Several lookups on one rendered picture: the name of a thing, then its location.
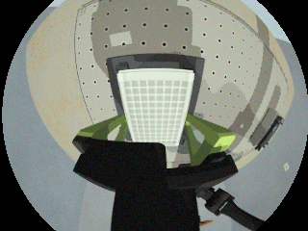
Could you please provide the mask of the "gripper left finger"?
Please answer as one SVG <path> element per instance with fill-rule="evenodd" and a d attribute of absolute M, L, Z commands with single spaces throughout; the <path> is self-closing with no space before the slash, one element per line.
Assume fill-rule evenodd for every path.
<path fill-rule="evenodd" d="M 120 124 L 121 126 L 115 138 L 115 141 L 125 141 L 128 128 L 125 113 L 81 129 L 77 135 L 91 137 L 92 139 L 108 140 L 108 135 Z"/>

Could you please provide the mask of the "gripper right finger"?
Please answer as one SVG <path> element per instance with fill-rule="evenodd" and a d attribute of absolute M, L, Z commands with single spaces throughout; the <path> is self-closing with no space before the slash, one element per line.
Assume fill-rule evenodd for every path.
<path fill-rule="evenodd" d="M 204 135 L 201 145 L 194 136 L 191 125 Z M 232 130 L 189 113 L 187 113 L 184 128 L 191 166 L 199 166 L 209 154 L 225 151 L 236 138 Z"/>

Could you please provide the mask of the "white well plate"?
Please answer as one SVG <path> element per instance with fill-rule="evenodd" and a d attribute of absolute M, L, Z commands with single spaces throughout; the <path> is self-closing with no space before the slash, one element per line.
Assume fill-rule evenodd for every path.
<path fill-rule="evenodd" d="M 193 79 L 193 70 L 187 69 L 138 68 L 118 72 L 117 80 L 132 142 L 159 142 L 164 146 L 179 144 L 190 105 Z"/>

